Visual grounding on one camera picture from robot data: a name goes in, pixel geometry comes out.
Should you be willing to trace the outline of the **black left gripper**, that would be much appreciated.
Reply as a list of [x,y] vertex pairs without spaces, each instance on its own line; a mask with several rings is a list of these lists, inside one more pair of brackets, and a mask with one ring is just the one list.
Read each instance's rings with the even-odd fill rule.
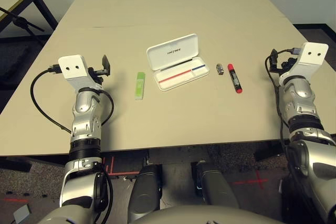
[[93,67],[88,68],[88,73],[90,77],[94,80],[97,84],[103,83],[103,77],[102,75],[109,76],[110,75],[110,63],[106,55],[103,55],[102,57],[102,70],[94,70]]

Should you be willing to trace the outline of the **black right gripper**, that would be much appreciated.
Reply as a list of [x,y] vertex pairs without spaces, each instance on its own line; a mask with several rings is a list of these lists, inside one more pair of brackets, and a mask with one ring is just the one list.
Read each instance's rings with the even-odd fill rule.
[[296,58],[289,58],[281,63],[281,67],[277,67],[278,51],[273,49],[270,54],[270,71],[289,71],[296,63]]

